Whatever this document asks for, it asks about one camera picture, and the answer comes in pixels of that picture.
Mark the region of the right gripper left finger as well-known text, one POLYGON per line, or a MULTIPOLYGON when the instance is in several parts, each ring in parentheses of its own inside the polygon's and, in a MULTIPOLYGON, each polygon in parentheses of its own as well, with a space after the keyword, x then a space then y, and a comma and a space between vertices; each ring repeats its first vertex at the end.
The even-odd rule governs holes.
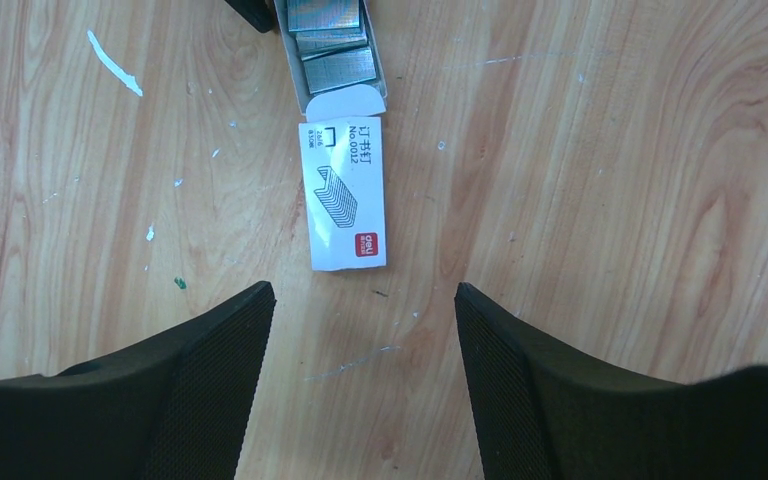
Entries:
POLYGON ((54 376, 0 380, 0 479, 231 479, 276 298, 260 281, 54 376))

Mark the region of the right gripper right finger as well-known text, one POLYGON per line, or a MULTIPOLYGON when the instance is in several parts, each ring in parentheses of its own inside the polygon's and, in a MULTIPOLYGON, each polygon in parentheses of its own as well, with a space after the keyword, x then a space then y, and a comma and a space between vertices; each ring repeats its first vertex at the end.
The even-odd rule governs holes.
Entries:
POLYGON ((588 355, 471 284, 454 298, 488 479, 768 479, 768 365, 693 384, 588 355))

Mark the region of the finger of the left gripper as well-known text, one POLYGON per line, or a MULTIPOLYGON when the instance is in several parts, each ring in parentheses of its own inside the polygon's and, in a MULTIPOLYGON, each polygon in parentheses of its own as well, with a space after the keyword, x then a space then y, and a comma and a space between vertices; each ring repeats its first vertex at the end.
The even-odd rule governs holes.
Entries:
POLYGON ((225 0, 237 14, 259 33, 267 33, 276 25, 276 18, 266 0, 225 0))

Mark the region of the small white staple box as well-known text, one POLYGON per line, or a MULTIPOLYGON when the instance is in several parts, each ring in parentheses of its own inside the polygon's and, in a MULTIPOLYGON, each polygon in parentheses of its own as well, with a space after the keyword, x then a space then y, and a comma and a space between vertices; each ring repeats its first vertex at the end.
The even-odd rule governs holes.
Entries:
POLYGON ((386 266, 381 118, 301 123, 298 138, 312 269, 386 266))

